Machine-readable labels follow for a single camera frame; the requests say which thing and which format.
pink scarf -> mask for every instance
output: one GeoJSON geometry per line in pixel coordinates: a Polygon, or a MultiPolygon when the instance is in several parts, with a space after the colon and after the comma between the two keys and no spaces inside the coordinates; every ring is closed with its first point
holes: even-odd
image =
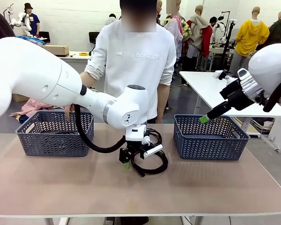
{"type": "Polygon", "coordinates": [[[177,23],[178,23],[178,27],[179,27],[179,30],[180,30],[180,33],[183,35],[183,30],[182,30],[182,23],[181,23],[181,20],[178,16],[173,16],[172,19],[175,19],[177,20],[177,23]]]}

pink cloth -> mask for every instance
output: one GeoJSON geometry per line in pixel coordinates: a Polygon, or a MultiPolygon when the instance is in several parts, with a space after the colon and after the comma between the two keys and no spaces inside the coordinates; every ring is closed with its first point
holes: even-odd
{"type": "Polygon", "coordinates": [[[177,23],[178,23],[178,27],[179,27],[180,33],[183,35],[183,30],[182,30],[182,23],[181,23],[181,19],[180,19],[178,16],[173,16],[173,17],[172,17],[172,19],[177,20],[177,23]]]}
{"type": "Polygon", "coordinates": [[[14,112],[11,114],[11,116],[17,116],[17,115],[27,115],[28,117],[32,116],[36,111],[38,110],[50,110],[52,109],[52,105],[45,104],[40,101],[36,101],[32,98],[30,98],[25,105],[22,107],[22,112],[14,112]]]}

red jacket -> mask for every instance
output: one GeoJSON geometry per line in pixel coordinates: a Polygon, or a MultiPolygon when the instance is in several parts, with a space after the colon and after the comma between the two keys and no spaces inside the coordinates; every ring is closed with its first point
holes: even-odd
{"type": "MultiPolygon", "coordinates": [[[[190,20],[187,21],[187,24],[189,25],[189,27],[192,27],[192,22],[190,20]]],[[[209,55],[209,46],[210,46],[211,35],[212,35],[211,26],[208,26],[208,27],[202,29],[203,41],[202,41],[202,47],[201,47],[200,51],[203,53],[204,57],[207,57],[209,55]]],[[[188,49],[188,44],[187,44],[187,42],[184,42],[183,52],[187,52],[187,49],[188,49]]]]}

navy t-shirt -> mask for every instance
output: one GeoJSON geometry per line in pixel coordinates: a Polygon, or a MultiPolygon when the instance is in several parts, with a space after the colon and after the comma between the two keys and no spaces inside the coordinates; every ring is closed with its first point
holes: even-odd
{"type": "Polygon", "coordinates": [[[37,34],[37,23],[39,23],[40,21],[38,19],[38,16],[33,13],[29,15],[29,20],[31,26],[31,31],[29,31],[29,33],[35,36],[37,34]]]}

crate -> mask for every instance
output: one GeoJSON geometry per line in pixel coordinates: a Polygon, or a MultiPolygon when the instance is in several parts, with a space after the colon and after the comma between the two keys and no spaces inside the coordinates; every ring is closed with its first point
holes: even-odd
{"type": "Polygon", "coordinates": [[[206,124],[200,115],[175,115],[174,142],[182,159],[238,160],[250,137],[228,116],[206,124]]]}
{"type": "MultiPolygon", "coordinates": [[[[16,131],[27,156],[84,157],[89,147],[78,134],[75,114],[67,121],[64,111],[37,111],[16,131]]],[[[94,120],[81,113],[81,124],[87,137],[94,136],[94,120]]]]}

